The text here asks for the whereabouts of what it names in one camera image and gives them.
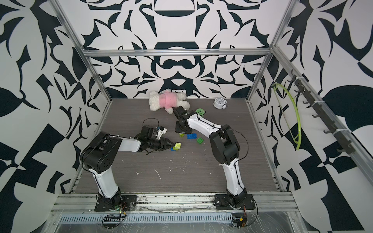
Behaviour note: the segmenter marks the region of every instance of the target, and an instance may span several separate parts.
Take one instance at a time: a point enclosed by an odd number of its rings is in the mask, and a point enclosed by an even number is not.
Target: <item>patterned wallpaper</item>
[[[289,0],[63,0],[86,49],[268,48]],[[113,98],[246,97],[262,56],[101,57]]]
[[[148,98],[170,88],[188,98],[246,97],[263,55],[93,57],[112,98]]]
[[[63,0],[88,49],[268,47],[289,0]]]
[[[372,154],[371,9],[369,0],[301,0],[279,47]]]
[[[1,0],[0,33],[0,231],[31,232],[69,187],[107,101],[46,0]]]
[[[372,153],[373,66],[372,1],[301,0],[279,43],[333,112]],[[292,191],[310,232],[372,232],[373,187],[341,149],[278,61],[273,58],[252,104],[271,158],[287,190]],[[295,98],[302,123],[296,151],[280,111],[273,82]],[[297,121],[291,101],[278,96],[291,132]]]

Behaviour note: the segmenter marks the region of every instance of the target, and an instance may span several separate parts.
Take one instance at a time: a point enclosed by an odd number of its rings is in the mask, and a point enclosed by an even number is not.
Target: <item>stuffed animal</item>
[[[185,110],[189,110],[190,105],[185,101],[186,98],[187,95],[184,92],[171,92],[170,89],[166,89],[163,94],[152,91],[149,96],[150,110],[157,111],[165,108],[169,114],[173,113],[172,107],[182,106]]]

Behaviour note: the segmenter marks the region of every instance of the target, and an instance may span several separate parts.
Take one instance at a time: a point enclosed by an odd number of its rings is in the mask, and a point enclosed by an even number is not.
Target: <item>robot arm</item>
[[[112,164],[118,151],[142,152],[148,148],[163,151],[175,146],[167,138],[158,140],[152,137],[153,130],[150,126],[142,126],[141,133],[134,138],[122,138],[102,131],[82,151],[80,160],[87,171],[92,173],[100,200],[103,199],[108,208],[119,206],[120,203],[120,190],[112,172]]]
[[[233,208],[241,207],[247,192],[238,167],[240,146],[231,127],[216,125],[181,106],[174,109],[174,114],[179,120],[177,133],[191,133],[195,129],[210,139],[213,155],[223,165],[229,203]]]

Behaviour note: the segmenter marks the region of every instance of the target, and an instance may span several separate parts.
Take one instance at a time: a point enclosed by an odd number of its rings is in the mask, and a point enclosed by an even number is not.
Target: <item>gray wood-grain table surface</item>
[[[242,181],[248,191],[276,191],[271,171],[268,167],[263,149],[260,145],[248,107],[243,98],[228,100],[226,109],[213,107],[214,100],[188,100],[191,109],[206,110],[204,118],[219,124],[228,124],[240,131],[248,140],[249,153],[239,162]],[[118,152],[112,165],[113,175],[122,192],[225,192],[226,179],[223,168],[212,155],[210,141],[201,133],[197,138],[204,139],[198,144],[196,139],[180,137],[175,133],[176,117],[163,108],[150,111],[145,99],[114,99],[104,121],[102,131],[122,137],[135,136],[141,130],[143,120],[154,117],[159,124],[167,128],[164,137],[173,142],[180,142],[178,151]],[[147,120],[146,125],[157,126],[154,119]],[[245,156],[247,144],[238,133],[235,136],[241,146],[240,158]],[[75,193],[96,193],[97,185],[92,174],[83,171]]]

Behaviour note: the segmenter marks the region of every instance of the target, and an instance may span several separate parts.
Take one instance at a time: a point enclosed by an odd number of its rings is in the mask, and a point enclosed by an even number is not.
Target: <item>hook rack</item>
[[[299,90],[295,92],[298,95],[303,95],[307,101],[303,101],[304,104],[312,104],[312,108],[315,110],[316,115],[312,115],[314,118],[320,117],[320,119],[324,122],[328,130],[324,130],[324,133],[332,133],[333,136],[337,139],[338,143],[341,145],[343,150],[341,152],[346,152],[347,154],[351,154],[355,151],[354,147],[351,145],[351,140],[348,140],[346,135],[343,134],[340,130],[337,130],[338,127],[334,120],[330,118],[326,111],[326,104],[323,101],[320,101],[320,98],[317,98],[314,94],[315,91],[308,85],[304,77],[296,78],[295,75],[293,76],[292,80],[294,84],[298,87]]]

